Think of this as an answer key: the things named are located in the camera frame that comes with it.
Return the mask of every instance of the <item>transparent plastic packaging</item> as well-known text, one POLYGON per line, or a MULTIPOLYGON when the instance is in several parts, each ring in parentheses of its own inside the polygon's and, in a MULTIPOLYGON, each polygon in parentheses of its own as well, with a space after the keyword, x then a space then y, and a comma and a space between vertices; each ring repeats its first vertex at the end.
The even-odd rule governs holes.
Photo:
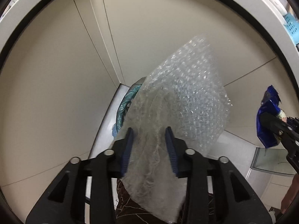
POLYGON ((230 105, 205 39, 194 37, 156 68, 117 136, 123 138, 128 127, 134 130, 130 164, 122 179, 132 200, 159 219, 176 222, 187 180, 171 170, 165 128, 171 126, 176 138, 206 156, 225 128, 230 105))

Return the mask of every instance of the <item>cabinet door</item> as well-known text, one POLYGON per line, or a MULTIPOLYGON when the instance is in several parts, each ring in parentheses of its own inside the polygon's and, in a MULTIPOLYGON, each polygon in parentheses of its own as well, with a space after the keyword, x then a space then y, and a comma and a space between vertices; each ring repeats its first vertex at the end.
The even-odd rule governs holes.
POLYGON ((275 57, 263 38, 216 0, 104 0, 125 83, 147 76, 196 35, 214 48, 223 84, 275 57))
POLYGON ((0 185, 90 151, 115 91, 74 1, 52 1, 0 75, 0 185))

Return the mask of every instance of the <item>clear plastic bubble wrap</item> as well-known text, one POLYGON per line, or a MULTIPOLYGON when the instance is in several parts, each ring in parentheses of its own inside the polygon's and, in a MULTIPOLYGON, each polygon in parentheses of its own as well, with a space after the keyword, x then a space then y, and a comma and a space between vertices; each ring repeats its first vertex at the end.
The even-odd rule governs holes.
POLYGON ((206 156, 225 128, 230 105, 205 39, 194 37, 156 68, 118 134, 121 139, 128 127, 134 130, 130 164, 122 179, 132 200, 159 219, 175 222, 187 180, 177 179, 171 170, 165 129, 171 126, 176 138, 206 156))

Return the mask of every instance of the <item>blue snack wrapper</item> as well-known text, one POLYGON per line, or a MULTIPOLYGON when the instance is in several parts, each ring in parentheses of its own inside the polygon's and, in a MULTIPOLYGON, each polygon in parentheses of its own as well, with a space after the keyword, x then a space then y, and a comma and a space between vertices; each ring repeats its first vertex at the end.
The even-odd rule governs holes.
POLYGON ((260 115, 262 113, 268 112, 274 116, 277 116, 281 111, 278 106, 280 102, 281 100, 276 89, 272 85, 269 86, 265 91, 264 97, 261 102, 261 107, 259 108, 257 114, 257 135, 265 148, 276 146, 278 145, 278 142, 271 131, 261 126, 260 115))

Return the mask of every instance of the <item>silver screw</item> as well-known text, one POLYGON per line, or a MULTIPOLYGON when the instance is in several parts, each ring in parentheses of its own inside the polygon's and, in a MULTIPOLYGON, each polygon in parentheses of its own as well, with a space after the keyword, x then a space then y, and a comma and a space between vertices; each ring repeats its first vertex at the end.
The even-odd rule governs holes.
POLYGON ((79 157, 73 157, 70 162, 71 164, 77 164, 79 161, 80 161, 79 157))
POLYGON ((114 151, 112 149, 107 149, 106 151, 104 151, 104 154, 106 156, 110 156, 110 155, 113 155, 114 154, 114 151))
POLYGON ((185 151, 185 153, 186 153, 187 155, 194 155, 194 154, 195 154, 195 151, 194 151, 193 149, 191 149, 191 148, 188 148, 188 149, 185 151))
POLYGON ((225 157, 225 156, 220 157, 219 161, 221 161, 222 163, 228 163, 229 162, 228 158, 225 157))

